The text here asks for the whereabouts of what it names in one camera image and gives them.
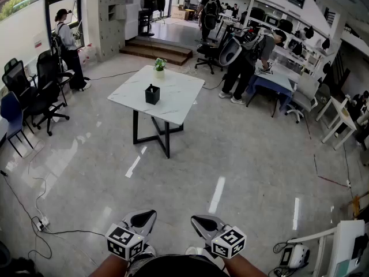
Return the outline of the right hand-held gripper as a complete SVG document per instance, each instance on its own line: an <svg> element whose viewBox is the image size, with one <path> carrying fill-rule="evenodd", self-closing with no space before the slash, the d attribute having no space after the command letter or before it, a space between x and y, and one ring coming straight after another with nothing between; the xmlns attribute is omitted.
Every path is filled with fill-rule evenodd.
<svg viewBox="0 0 369 277"><path fill-rule="evenodd" d="M236 226L225 226L225 223L216 216L193 215L191 224L201 238L211 240L209 252L214 256L231 259L246 245L245 233Z"/></svg>

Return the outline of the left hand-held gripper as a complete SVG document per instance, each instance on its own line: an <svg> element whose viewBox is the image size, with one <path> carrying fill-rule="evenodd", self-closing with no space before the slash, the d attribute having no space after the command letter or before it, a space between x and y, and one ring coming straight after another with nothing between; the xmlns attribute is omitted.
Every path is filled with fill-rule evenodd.
<svg viewBox="0 0 369 277"><path fill-rule="evenodd" d="M129 227L113 223L106 232L108 251L126 261L137 257L144 251L146 237L152 232L156 219L157 212L153 209L128 213L122 221Z"/></svg>

